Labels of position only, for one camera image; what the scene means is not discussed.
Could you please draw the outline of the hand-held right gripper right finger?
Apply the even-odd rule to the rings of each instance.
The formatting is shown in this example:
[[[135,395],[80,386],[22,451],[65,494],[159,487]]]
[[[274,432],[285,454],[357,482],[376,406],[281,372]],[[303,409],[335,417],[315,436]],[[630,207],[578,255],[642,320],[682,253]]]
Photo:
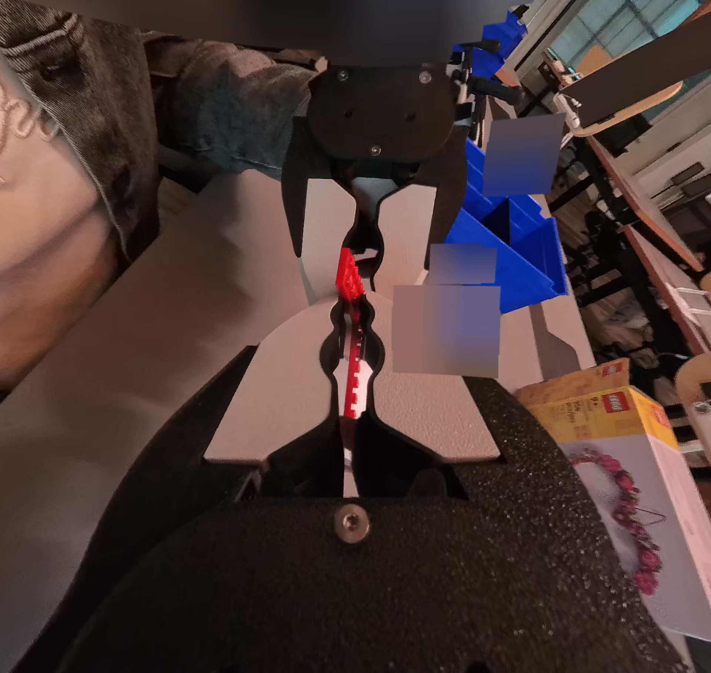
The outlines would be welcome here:
[[[393,367],[393,303],[366,293],[374,316],[372,334],[382,365],[370,379],[375,417],[446,463],[493,461],[493,437],[461,376],[396,373]]]

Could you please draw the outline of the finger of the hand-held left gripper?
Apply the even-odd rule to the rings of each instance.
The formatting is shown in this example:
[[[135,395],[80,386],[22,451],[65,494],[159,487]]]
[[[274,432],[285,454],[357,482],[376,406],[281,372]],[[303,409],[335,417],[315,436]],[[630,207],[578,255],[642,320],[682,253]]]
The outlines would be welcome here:
[[[341,249],[356,213],[356,199],[335,180],[308,180],[299,266],[309,305],[337,295]]]
[[[379,295],[394,287],[415,285],[424,270],[430,243],[434,188],[404,186],[378,205],[380,245],[371,284]]]

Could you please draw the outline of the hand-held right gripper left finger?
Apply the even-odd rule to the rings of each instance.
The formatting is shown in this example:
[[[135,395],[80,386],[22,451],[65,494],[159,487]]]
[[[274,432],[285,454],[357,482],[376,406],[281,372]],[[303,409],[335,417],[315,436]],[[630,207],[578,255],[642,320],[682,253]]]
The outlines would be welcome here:
[[[334,297],[319,301],[262,340],[206,448],[207,461],[263,465],[325,421],[332,387],[320,355],[335,306]]]

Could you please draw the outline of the small square white lego plate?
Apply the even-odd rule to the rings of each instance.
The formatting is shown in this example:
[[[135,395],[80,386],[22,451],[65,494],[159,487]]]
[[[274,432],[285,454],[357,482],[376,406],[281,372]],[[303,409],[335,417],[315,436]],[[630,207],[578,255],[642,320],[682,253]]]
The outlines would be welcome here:
[[[366,410],[368,401],[368,385],[373,371],[365,359],[365,350],[361,349],[354,361],[351,387],[351,411],[357,419]]]

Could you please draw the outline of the long red lego plate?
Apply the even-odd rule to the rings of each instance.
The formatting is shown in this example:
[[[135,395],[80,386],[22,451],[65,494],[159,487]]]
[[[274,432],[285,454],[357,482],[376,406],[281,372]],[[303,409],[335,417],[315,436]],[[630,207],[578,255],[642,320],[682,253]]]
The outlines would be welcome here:
[[[344,344],[344,358],[347,362],[346,371],[346,386],[345,386],[345,396],[343,404],[343,416],[357,420],[353,416],[351,411],[351,387],[353,379],[353,367],[354,361],[358,358],[361,349],[365,351],[365,337],[363,333],[363,327],[361,324],[361,300],[355,302],[354,304],[348,304],[345,312],[346,318],[346,336]]]

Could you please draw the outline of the yellow white lego box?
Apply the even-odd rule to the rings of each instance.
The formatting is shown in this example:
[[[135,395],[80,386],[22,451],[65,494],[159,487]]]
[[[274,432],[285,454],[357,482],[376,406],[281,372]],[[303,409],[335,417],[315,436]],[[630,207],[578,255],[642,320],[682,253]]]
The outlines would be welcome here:
[[[657,624],[710,640],[710,517],[662,405],[629,360],[515,393],[593,500],[623,570]]]

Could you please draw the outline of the blue plastic bin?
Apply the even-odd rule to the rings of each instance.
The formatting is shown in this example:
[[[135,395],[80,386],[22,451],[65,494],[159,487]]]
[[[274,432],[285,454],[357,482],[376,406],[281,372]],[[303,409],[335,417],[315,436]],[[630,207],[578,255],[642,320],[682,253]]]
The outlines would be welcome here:
[[[566,295],[568,283],[555,219],[530,195],[482,194],[485,153],[466,141],[464,204],[446,244],[480,244],[496,250],[495,279],[503,314]]]
[[[503,22],[484,26],[479,41],[455,45],[449,63],[467,67],[474,76],[488,79],[496,76],[528,32],[521,20],[528,9],[527,5],[520,5],[508,11]]]

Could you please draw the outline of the wood top office table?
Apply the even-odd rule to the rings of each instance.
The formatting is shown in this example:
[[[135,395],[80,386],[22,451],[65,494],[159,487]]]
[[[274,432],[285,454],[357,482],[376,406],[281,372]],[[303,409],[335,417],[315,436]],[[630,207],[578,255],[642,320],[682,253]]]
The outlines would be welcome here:
[[[632,226],[623,235],[641,260],[652,285],[679,327],[693,355],[710,351],[710,293],[664,256]]]
[[[621,170],[617,160],[595,137],[583,137],[580,141],[590,150],[592,167],[601,175],[604,201],[615,220],[624,227],[634,228],[675,264],[704,272],[701,260],[664,218],[639,182]]]

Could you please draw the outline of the person's dark jacket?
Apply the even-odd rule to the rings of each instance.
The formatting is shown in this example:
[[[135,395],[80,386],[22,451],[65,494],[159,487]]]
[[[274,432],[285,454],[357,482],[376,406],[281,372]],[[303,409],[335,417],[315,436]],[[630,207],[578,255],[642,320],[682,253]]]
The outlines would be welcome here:
[[[29,99],[1,89],[1,146],[61,135],[107,210],[124,265],[158,234],[158,133],[144,40],[126,26],[1,0],[1,61]]]

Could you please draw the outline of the white scooter black handlebar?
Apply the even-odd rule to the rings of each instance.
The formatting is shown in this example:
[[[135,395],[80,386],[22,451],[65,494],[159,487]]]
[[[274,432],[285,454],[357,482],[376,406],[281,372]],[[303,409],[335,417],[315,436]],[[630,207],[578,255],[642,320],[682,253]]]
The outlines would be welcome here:
[[[493,98],[515,106],[522,96],[518,85],[510,85],[485,71],[498,72],[504,58],[501,41],[497,38],[482,38],[479,41],[456,45],[449,60],[449,77],[457,86],[457,106],[471,111],[468,137],[476,142],[481,140],[482,124],[485,117],[486,99]]]

